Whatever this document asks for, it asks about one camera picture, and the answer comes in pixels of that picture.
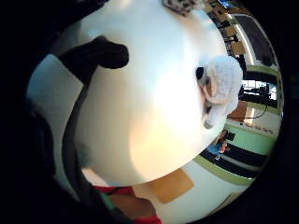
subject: black ear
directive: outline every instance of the black ear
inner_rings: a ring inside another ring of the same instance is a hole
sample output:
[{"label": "black ear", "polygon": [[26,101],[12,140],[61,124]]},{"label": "black ear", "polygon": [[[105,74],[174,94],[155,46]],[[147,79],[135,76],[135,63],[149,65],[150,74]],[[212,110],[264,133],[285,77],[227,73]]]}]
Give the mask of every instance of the black ear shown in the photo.
[{"label": "black ear", "polygon": [[198,67],[196,69],[196,78],[197,80],[201,79],[204,74],[204,67]]},{"label": "black ear", "polygon": [[89,84],[98,65],[111,69],[124,67],[129,62],[129,52],[124,45],[113,43],[101,35],[68,50],[59,56],[59,60],[83,84]]}]

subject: tan patch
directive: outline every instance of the tan patch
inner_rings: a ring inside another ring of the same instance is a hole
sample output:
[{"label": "tan patch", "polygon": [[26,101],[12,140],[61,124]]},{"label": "tan patch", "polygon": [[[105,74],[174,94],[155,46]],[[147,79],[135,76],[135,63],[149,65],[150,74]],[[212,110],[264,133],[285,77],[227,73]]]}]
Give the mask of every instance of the tan patch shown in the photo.
[{"label": "tan patch", "polygon": [[233,42],[231,44],[232,46],[232,51],[234,55],[240,55],[240,54],[245,54],[246,51],[244,49],[243,43],[241,41],[238,42]]},{"label": "tan patch", "polygon": [[194,184],[182,169],[150,181],[149,186],[161,203],[169,203],[193,188]]},{"label": "tan patch", "polygon": [[243,122],[244,117],[246,116],[246,111],[247,111],[248,103],[246,101],[239,101],[237,108],[228,115],[230,119],[234,119],[236,121]]}]

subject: red fabric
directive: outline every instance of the red fabric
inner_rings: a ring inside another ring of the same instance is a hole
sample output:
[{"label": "red fabric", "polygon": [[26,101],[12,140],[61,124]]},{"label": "red fabric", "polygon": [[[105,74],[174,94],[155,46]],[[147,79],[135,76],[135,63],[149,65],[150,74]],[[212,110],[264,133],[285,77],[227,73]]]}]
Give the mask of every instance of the red fabric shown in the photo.
[{"label": "red fabric", "polygon": [[[115,189],[115,187],[100,187],[100,186],[94,186],[94,187],[103,193],[109,193],[113,189]],[[131,194],[132,195],[132,194],[134,194],[134,191],[133,191],[132,187],[123,187],[121,189],[114,191],[113,194]]]},{"label": "red fabric", "polygon": [[[94,187],[103,193],[109,193],[113,189],[115,189],[115,187],[100,187],[100,186],[94,186]],[[114,191],[113,194],[134,195],[134,191],[133,191],[132,187],[123,187],[121,189]],[[162,224],[162,221],[157,216],[140,217],[140,218],[134,219],[134,224]]]},{"label": "red fabric", "polygon": [[134,219],[134,224],[162,224],[162,221],[157,217],[140,217]]}]

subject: white fur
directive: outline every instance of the white fur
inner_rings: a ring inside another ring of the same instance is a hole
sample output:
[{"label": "white fur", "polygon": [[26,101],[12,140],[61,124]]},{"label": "white fur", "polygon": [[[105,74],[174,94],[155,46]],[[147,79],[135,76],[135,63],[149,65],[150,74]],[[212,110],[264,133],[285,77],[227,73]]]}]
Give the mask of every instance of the white fur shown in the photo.
[{"label": "white fur", "polygon": [[[227,116],[236,109],[242,78],[243,71],[238,61],[231,56],[216,56],[208,63],[199,80],[207,103],[211,105],[205,127],[213,127],[219,117]],[[206,90],[208,80],[211,83],[211,95]]]},{"label": "white fur", "polygon": [[186,17],[193,9],[204,9],[207,0],[162,0],[162,2],[164,6]]}]

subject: white stuffed animal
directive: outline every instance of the white stuffed animal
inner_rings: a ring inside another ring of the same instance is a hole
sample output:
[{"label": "white stuffed animal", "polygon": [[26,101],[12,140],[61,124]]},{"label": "white stuffed animal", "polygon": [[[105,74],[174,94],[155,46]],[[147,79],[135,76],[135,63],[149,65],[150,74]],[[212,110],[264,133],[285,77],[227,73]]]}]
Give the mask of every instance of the white stuffed animal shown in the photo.
[{"label": "white stuffed animal", "polygon": [[204,9],[207,0],[162,0],[163,5],[186,17],[193,9]]},{"label": "white stuffed animal", "polygon": [[216,56],[205,67],[197,68],[196,76],[210,108],[205,121],[205,127],[210,129],[220,117],[236,109],[243,71],[235,58]]}]

